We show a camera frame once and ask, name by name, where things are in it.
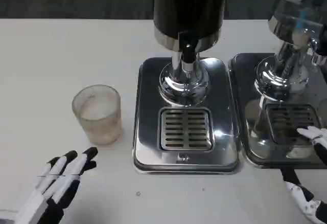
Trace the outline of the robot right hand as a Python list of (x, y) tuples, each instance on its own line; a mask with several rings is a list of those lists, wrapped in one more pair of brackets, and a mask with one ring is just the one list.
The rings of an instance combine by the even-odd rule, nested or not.
[[(298, 128), (297, 132), (311, 141), (316, 154), (326, 164), (326, 129), (308, 126)], [(326, 223), (326, 203), (315, 199), (314, 194), (300, 183), (294, 169), (282, 168), (281, 173), (288, 192), (302, 214), (311, 223)]]

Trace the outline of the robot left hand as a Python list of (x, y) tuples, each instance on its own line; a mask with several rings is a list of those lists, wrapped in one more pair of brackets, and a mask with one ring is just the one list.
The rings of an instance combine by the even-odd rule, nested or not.
[(48, 161), (14, 223), (60, 223), (76, 196), (81, 176), (96, 168), (97, 154), (98, 149), (90, 147), (81, 154), (71, 150)]

